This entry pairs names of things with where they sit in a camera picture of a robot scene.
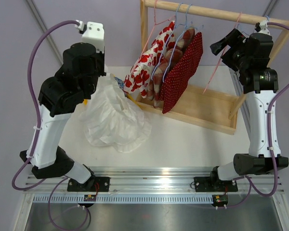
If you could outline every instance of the gray floor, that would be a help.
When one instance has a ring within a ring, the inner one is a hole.
[[[229,196],[230,205],[242,198]],[[76,228],[85,212],[72,204],[52,204],[52,217],[65,229]],[[90,207],[89,231],[281,231],[273,199],[252,195],[245,204],[233,209],[212,209],[211,205],[108,205]],[[49,223],[47,204],[33,204],[26,231],[57,230]]]

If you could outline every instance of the white cloth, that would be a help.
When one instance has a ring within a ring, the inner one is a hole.
[[[118,152],[138,148],[151,133],[144,112],[125,97],[113,74],[99,77],[96,92],[79,116],[85,136],[93,146],[112,145]]]

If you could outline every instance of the wooden box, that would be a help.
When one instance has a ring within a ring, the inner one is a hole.
[[[141,95],[138,95],[136,101],[144,111],[233,135],[236,131],[237,112],[231,119],[229,114],[238,97],[214,90],[206,90],[202,94],[203,90],[188,85],[177,104],[165,114],[162,114],[162,102],[160,108],[154,108],[153,101],[143,99]]]

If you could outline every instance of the white table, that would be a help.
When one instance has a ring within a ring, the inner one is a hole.
[[[205,87],[214,67],[200,66],[190,84]],[[124,78],[130,67],[109,67],[109,72]],[[218,68],[210,89],[235,95],[229,70]],[[241,111],[235,135],[198,127],[146,112],[152,124],[150,138],[131,153],[119,153],[112,146],[93,147],[86,140],[83,124],[78,120],[85,110],[76,108],[60,140],[66,153],[90,167],[212,167],[231,162],[236,153],[248,153],[249,138]]]

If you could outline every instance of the red polka dot fabric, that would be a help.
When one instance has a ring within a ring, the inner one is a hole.
[[[160,97],[164,101],[163,114],[169,112],[187,88],[188,81],[199,66],[203,54],[202,34],[197,33],[187,47],[183,57],[165,77]]]

